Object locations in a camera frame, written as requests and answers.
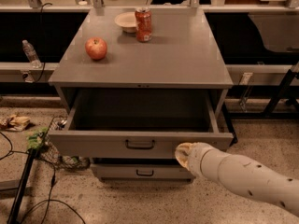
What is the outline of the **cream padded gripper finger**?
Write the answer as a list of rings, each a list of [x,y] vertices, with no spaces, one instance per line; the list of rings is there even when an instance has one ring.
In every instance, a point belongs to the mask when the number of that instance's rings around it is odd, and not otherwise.
[[[176,147],[175,157],[183,168],[188,169],[188,162],[189,157],[191,156],[192,148],[192,143],[182,143]]]

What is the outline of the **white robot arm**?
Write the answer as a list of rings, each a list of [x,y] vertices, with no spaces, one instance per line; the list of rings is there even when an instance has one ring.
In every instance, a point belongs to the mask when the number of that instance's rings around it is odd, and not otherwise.
[[[176,147],[175,156],[178,163],[196,177],[220,184],[235,195],[273,204],[299,217],[298,179],[207,143],[182,143]]]

